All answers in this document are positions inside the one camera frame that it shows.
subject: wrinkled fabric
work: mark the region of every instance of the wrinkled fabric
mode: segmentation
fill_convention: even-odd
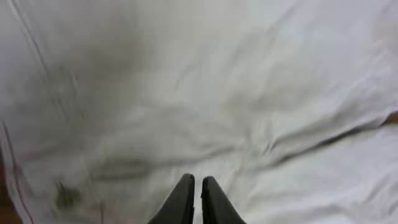
[[[14,164],[39,223],[99,223],[99,203],[108,222],[145,223],[183,173],[263,183],[286,157],[379,126],[398,110],[397,11],[385,0],[1,2],[0,140],[18,212],[29,223]],[[54,205],[59,181],[84,196],[68,213]],[[269,219],[257,213],[266,198],[245,210],[247,193],[229,196],[248,222]]]

